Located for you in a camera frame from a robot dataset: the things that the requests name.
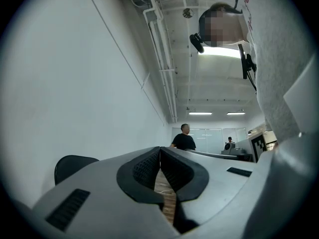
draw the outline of man in black shirt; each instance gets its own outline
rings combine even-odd
[[[189,125],[183,124],[180,127],[182,133],[175,136],[173,142],[171,143],[170,147],[176,147],[177,149],[196,149],[195,142],[193,138],[188,135],[189,134]]]

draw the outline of sleeve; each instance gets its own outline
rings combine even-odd
[[[176,146],[179,144],[179,134],[177,136],[175,136],[172,144],[175,144]]]
[[[194,144],[194,149],[196,149],[196,144],[195,144],[195,142],[194,142],[194,139],[193,139],[193,137],[191,137],[191,139],[192,139],[192,141],[193,141],[193,144]]]

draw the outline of ceiling fixture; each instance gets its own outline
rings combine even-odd
[[[211,115],[212,113],[196,113],[196,112],[190,112],[189,115]]]
[[[243,115],[245,112],[227,113],[227,115]]]
[[[199,55],[216,55],[216,56],[226,56],[233,58],[240,58],[239,50],[220,48],[220,47],[204,47],[204,53],[199,53]]]

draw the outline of pipe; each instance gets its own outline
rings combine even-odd
[[[157,62],[158,62],[158,65],[159,65],[159,68],[161,68],[161,65],[160,65],[160,59],[159,59],[159,56],[158,56],[158,53],[157,53],[157,49],[156,49],[156,46],[155,46],[155,43],[154,43],[154,40],[153,40],[153,35],[152,35],[152,32],[150,30],[150,26],[149,26],[149,20],[146,16],[146,13],[150,12],[150,11],[154,11],[155,9],[154,8],[150,8],[150,9],[146,9],[143,11],[143,15],[144,15],[144,19],[148,25],[148,30],[149,30],[149,33],[150,33],[150,36],[151,36],[151,41],[152,41],[152,44],[153,44],[153,48],[154,48],[154,51],[155,51],[155,55],[156,55],[156,58],[157,58]],[[169,99],[168,99],[168,95],[167,95],[167,90],[166,90],[166,86],[165,86],[165,83],[164,83],[164,80],[163,80],[163,76],[162,74],[160,73],[160,77],[161,77],[161,81],[162,81],[162,84],[163,84],[163,87],[164,87],[164,92],[165,92],[165,97],[166,97],[166,101],[167,101],[167,104],[168,104],[168,109],[169,109],[169,113],[170,113],[170,116],[173,120],[173,113],[172,113],[172,110],[171,110],[171,106],[169,105]]]
[[[164,19],[163,14],[161,11],[158,9],[155,0],[151,0],[152,7],[156,8],[155,9],[155,15],[157,17],[157,22],[158,22],[158,28],[159,28],[159,33],[161,36],[161,40],[163,42],[163,48],[164,48],[164,53],[165,53],[165,58],[166,62],[168,65],[168,69],[171,69],[171,63],[170,63],[170,57],[169,57],[169,50],[168,50],[168,44],[165,36],[165,30],[163,28],[162,20]],[[175,89],[174,89],[174,81],[173,81],[173,74],[170,71],[169,72],[169,79],[170,79],[170,88],[171,88],[171,94],[172,94],[172,99],[173,99],[173,109],[174,109],[174,122],[177,122],[177,111],[176,111],[176,100],[175,100]]]
[[[155,26],[154,26],[154,22],[151,21],[150,22],[150,28],[151,28],[151,33],[152,33],[152,36],[153,36],[153,40],[154,40],[154,43],[155,43],[155,51],[156,51],[156,54],[159,56],[159,64],[160,64],[160,68],[162,70],[164,70],[164,65],[163,65],[163,58],[162,58],[162,55],[161,55],[161,51],[160,51],[160,41],[159,41],[159,38],[156,34],[156,30],[155,30]],[[164,87],[165,89],[168,88],[168,83],[167,83],[167,77],[166,77],[166,74],[165,73],[160,73],[160,76],[161,76],[161,79],[162,79],[162,83],[164,84]],[[170,95],[168,95],[168,104],[169,104],[169,108],[171,110],[171,117],[172,117],[172,121],[174,122],[174,114],[173,114],[173,109],[172,109],[172,106],[171,106],[171,98],[170,98]]]

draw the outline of white pipe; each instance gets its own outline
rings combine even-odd
[[[186,0],[183,0],[184,8],[187,8]],[[186,20],[186,26],[187,26],[187,40],[188,40],[188,93],[187,93],[187,105],[189,101],[189,92],[190,92],[190,73],[191,73],[191,50],[190,50],[190,40],[189,40],[189,23],[188,20]]]
[[[164,19],[164,17],[162,15],[161,11],[158,9],[155,0],[151,0],[151,3],[152,3],[153,8],[155,8],[155,15],[157,17],[159,33],[160,33],[160,36],[161,36],[161,40],[163,42],[164,53],[165,53],[165,58],[166,58],[166,62],[167,62],[167,65],[168,65],[168,69],[171,69],[171,63],[170,63],[167,39],[166,39],[166,36],[165,36],[165,30],[163,28],[163,24],[161,22]],[[174,89],[173,74],[172,74],[171,71],[169,72],[169,78],[170,78],[171,94],[172,94],[172,99],[173,99],[174,120],[175,120],[175,122],[177,122],[175,89]]]
[[[145,21],[146,21],[146,23],[148,25],[148,30],[149,30],[149,33],[150,33],[150,36],[151,36],[151,41],[152,41],[152,44],[153,44],[153,48],[154,48],[154,51],[155,51],[155,55],[156,55],[156,58],[157,58],[157,61],[158,61],[159,68],[161,68],[160,59],[159,59],[159,56],[158,56],[158,53],[157,53],[157,49],[156,49],[156,46],[155,46],[155,43],[154,43],[154,40],[153,40],[152,32],[151,32],[150,27],[149,27],[148,18],[146,16],[146,13],[148,13],[150,11],[154,11],[154,10],[155,10],[154,8],[146,9],[146,10],[143,11],[143,15],[144,15]],[[166,97],[166,101],[167,101],[167,104],[168,104],[168,109],[169,109],[169,112],[170,112],[170,116],[172,118],[172,121],[174,122],[171,106],[169,105],[170,102],[169,102],[169,98],[168,98],[168,95],[167,95],[167,89],[166,89],[166,86],[165,86],[165,83],[164,83],[164,79],[163,79],[163,76],[162,76],[161,73],[160,73],[160,77],[161,77],[161,81],[162,81],[162,84],[163,84],[163,87],[164,87],[165,97]]]
[[[160,68],[162,70],[164,70],[163,58],[162,58],[161,51],[160,51],[160,41],[159,41],[159,38],[158,38],[158,36],[156,34],[154,22],[152,22],[152,21],[150,22],[150,28],[151,28],[151,32],[152,32],[152,35],[153,35],[153,40],[154,40],[156,51],[157,51],[156,53],[159,56]],[[166,88],[168,88],[168,82],[167,82],[166,74],[165,73],[163,73],[163,74],[164,74],[164,81],[162,80],[162,83],[164,84],[164,82],[165,82],[164,85],[165,85]],[[168,95],[168,103],[169,103],[169,107],[171,109],[172,121],[174,122],[175,115],[173,113],[170,95]]]

